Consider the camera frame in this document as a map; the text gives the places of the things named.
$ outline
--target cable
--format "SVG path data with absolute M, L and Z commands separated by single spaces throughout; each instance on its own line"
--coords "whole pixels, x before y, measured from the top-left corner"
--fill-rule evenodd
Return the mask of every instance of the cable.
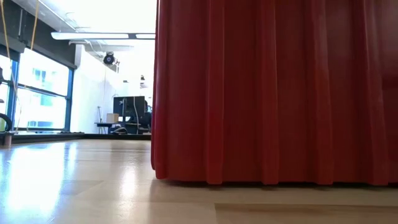
M 97 41 L 97 43 L 99 44 L 99 47 L 101 47 L 101 50 L 104 52 L 104 48 L 102 48 L 101 41 L 99 40 L 99 41 Z
M 20 104 L 19 117 L 18 117 L 17 128 L 16 128 L 16 132 L 18 132 L 19 121 L 21 120 L 21 114 L 22 114 L 22 103 L 21 103 L 21 101 L 20 101 L 20 99 L 18 97 L 18 89 L 17 89 L 17 85 L 16 85 L 15 74 L 12 71 L 12 60 L 11 60 L 11 56 L 10 56 L 10 49 L 9 49 L 8 35 L 7 35 L 6 17 L 5 17 L 5 14 L 4 14 L 4 4 L 3 4 L 3 2 L 4 2 L 4 0 L 0 0 L 1 17 L 2 17 L 2 24 L 3 24 L 3 28 L 4 28 L 4 37 L 6 39 L 7 56 L 8 56 L 8 59 L 10 60 L 11 79 L 12 79 L 12 85 L 13 85 L 14 91 L 15 91 L 16 100 Z M 35 42 L 35 34 L 36 34 L 36 27 L 37 27 L 37 16 L 39 14 L 39 6 L 40 6 L 39 0 L 36 0 L 35 23 L 34 23 L 34 26 L 33 26 L 32 42 L 31 42 L 31 45 L 30 45 L 30 49 L 31 50 L 33 50 L 33 46 L 34 46 L 34 42 Z M 29 131 L 28 124 L 26 125 L 26 131 Z
M 104 74 L 104 90 L 103 90 L 103 97 L 102 97 L 102 107 L 104 108 L 104 106 L 105 106 L 105 89 L 106 89 L 106 67 L 105 67 L 105 74 Z
M 103 58 L 103 57 L 104 57 L 104 56 L 102 56 L 100 53 L 98 53 L 98 52 L 94 49 L 93 45 L 91 44 L 91 41 L 88 41 L 88 43 L 89 43 L 91 49 L 93 49 L 94 53 L 96 53 L 100 58 Z
M 99 122 L 102 123 L 101 107 L 97 106 L 97 108 L 98 108 Z M 102 134 L 103 132 L 106 133 L 105 127 L 99 127 L 99 133 Z
M 138 113 L 137 113 L 137 108 L 136 108 L 136 97 L 133 96 L 132 97 L 133 102 L 134 102 L 134 110 L 136 111 L 136 117 L 137 117 L 137 133 L 138 134 L 138 129 L 139 129 L 139 118 L 138 118 Z

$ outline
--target desk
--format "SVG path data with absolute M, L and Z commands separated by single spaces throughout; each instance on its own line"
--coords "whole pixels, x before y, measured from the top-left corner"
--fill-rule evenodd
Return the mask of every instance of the desk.
M 136 134 L 137 133 L 137 123 L 95 123 L 97 125 L 97 128 L 108 128 L 108 134 L 111 134 L 111 128 L 112 126 L 116 124 L 120 124 L 120 126 L 125 127 L 127 129 L 127 132 L 130 134 Z
M 108 128 L 108 134 L 111 134 L 111 128 L 115 124 L 119 123 L 95 123 L 97 125 L 97 128 Z

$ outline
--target curtain fold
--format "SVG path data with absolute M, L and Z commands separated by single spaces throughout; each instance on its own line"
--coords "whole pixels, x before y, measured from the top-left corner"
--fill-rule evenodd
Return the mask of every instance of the curtain fold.
M 398 2 L 158 0 L 152 167 L 181 181 L 398 181 Z

